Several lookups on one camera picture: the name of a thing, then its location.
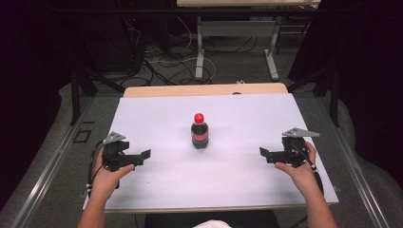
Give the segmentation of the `black horizontal bar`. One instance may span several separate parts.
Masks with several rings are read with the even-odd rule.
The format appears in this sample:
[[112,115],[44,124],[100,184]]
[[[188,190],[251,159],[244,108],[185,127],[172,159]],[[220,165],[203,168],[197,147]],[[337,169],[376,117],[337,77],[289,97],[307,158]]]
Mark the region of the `black horizontal bar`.
[[63,14],[105,14],[105,15],[140,15],[140,16],[284,16],[312,15],[333,16],[354,14],[354,9],[51,9],[54,13]]

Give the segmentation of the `white table mat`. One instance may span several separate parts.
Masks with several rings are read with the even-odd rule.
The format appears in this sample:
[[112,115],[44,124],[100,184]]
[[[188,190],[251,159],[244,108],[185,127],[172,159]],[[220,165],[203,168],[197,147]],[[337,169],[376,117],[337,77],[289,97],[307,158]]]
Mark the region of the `white table mat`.
[[[202,149],[191,139],[196,113],[209,127]],[[110,128],[125,136],[128,153],[150,149],[151,157],[121,179],[106,211],[302,206],[305,200],[289,176],[267,163],[259,149],[282,150],[282,133],[304,125],[288,93],[122,98]]]

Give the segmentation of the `person's left hand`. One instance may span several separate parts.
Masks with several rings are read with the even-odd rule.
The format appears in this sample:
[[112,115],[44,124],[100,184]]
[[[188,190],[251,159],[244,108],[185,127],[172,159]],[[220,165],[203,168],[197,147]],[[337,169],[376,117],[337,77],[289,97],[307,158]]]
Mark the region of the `person's left hand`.
[[101,148],[91,173],[92,188],[89,196],[90,201],[106,202],[112,195],[119,180],[135,170],[135,166],[129,164],[119,168],[117,171],[109,171],[103,164],[103,154],[104,149]]

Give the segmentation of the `cola bottle with red cap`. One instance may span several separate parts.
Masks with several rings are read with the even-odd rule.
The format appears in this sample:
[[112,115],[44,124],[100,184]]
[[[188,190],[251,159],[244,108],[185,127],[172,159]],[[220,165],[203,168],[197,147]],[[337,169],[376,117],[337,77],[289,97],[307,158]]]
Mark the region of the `cola bottle with red cap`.
[[191,125],[191,139],[197,149],[205,148],[208,145],[209,127],[201,113],[194,115],[194,122]]

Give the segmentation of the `person's right hand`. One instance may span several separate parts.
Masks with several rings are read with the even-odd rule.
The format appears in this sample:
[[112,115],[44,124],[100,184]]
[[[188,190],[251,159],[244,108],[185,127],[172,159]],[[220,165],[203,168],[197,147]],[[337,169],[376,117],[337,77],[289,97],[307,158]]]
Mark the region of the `person's right hand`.
[[317,180],[314,175],[314,171],[312,167],[316,164],[316,149],[309,143],[305,143],[308,149],[309,158],[306,163],[301,165],[300,167],[292,167],[285,163],[276,162],[276,169],[286,173],[292,179],[292,182],[300,191],[303,189],[307,189],[308,187],[318,187]]

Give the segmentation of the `dark curtain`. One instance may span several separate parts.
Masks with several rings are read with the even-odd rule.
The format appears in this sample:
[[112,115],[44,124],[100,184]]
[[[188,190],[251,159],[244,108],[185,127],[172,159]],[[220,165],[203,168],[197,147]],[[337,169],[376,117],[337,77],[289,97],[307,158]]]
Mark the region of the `dark curtain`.
[[297,83],[332,60],[339,99],[355,127],[355,151],[403,188],[403,0],[321,0],[288,78]]
[[0,210],[45,140],[68,83],[66,55],[40,0],[0,0]]

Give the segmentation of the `person's white shirt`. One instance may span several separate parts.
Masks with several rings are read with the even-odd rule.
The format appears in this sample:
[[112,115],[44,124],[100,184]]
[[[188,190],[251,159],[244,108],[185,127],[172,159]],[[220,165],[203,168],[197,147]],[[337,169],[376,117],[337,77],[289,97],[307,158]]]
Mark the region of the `person's white shirt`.
[[200,223],[193,228],[232,228],[228,223],[221,220],[210,219],[203,223]]

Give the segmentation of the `black equipment rack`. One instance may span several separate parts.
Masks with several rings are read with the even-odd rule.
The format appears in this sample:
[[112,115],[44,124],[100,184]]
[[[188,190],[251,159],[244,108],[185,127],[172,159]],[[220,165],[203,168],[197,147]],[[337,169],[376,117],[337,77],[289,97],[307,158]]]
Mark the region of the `black equipment rack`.
[[140,70],[143,52],[130,40],[121,17],[89,15],[79,17],[77,23],[98,71]]

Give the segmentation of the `white desk with metal legs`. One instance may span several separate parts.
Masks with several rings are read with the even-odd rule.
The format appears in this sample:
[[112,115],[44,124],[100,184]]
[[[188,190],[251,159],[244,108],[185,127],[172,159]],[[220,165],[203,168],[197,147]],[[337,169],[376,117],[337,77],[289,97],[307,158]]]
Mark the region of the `white desk with metal legs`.
[[[177,5],[186,10],[300,10],[302,7],[314,7],[321,0],[177,0]],[[216,19],[206,21],[197,17],[198,56],[196,62],[195,78],[203,76],[204,57],[203,38],[208,36],[252,36],[268,37],[269,48],[264,51],[269,76],[273,81],[279,79],[278,70],[273,58],[279,30],[281,16],[274,16],[271,20],[240,20],[230,21],[223,19],[219,14]]]

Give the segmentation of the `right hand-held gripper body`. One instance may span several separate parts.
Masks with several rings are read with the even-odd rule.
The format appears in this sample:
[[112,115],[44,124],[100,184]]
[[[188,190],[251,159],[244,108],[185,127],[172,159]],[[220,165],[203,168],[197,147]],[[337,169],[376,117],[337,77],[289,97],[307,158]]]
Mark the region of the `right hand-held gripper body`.
[[307,162],[309,155],[305,137],[319,137],[320,134],[294,127],[282,133],[284,162],[293,167],[300,167]]

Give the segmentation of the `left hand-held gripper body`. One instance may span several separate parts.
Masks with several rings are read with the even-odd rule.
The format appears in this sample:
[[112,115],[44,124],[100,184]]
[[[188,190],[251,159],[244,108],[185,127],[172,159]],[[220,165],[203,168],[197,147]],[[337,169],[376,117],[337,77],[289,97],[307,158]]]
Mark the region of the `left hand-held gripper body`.
[[103,164],[110,171],[114,172],[122,167],[124,150],[129,147],[129,142],[125,142],[125,136],[110,132],[103,140],[104,153]]

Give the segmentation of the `aluminium floor rail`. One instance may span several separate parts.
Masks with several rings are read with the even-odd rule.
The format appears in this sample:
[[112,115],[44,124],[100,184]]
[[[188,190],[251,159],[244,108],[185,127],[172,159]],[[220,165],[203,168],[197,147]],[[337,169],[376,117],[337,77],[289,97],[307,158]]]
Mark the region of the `aluminium floor rail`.
[[17,201],[15,217],[10,228],[28,228],[39,208],[41,201],[54,180],[67,151],[72,144],[73,136],[78,131],[79,123],[91,108],[94,99],[84,98],[79,106],[80,115],[74,125],[70,124],[72,111],[68,102],[62,102],[55,122],[50,128],[44,143],[41,145],[34,161],[16,189]]
[[318,98],[317,103],[320,106],[321,113],[325,116],[327,124],[336,136],[336,141],[341,147],[341,157],[349,171],[349,174],[355,184],[358,195],[363,202],[366,211],[371,218],[374,228],[391,228],[389,222],[383,215],[374,193],[363,175],[362,168],[355,157],[355,153],[344,138],[341,130],[334,124],[330,117],[330,108],[324,98]]

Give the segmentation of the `black metal stand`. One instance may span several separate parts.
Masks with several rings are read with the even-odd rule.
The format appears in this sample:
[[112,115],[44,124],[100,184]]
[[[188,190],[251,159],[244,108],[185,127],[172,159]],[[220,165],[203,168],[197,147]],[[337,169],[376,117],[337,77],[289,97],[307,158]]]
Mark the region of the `black metal stand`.
[[320,67],[314,73],[309,74],[299,82],[289,85],[287,90],[293,92],[314,80],[317,80],[317,84],[313,90],[315,97],[324,97],[327,92],[330,92],[329,115],[334,125],[339,127],[337,109],[340,67],[337,64],[328,64],[327,66]]
[[72,103],[71,125],[75,125],[81,116],[80,91],[87,96],[95,96],[98,92],[93,81],[99,81],[102,84],[111,87],[118,92],[124,92],[125,88],[107,79],[101,73],[90,69],[83,64],[73,62],[70,67],[70,88]]

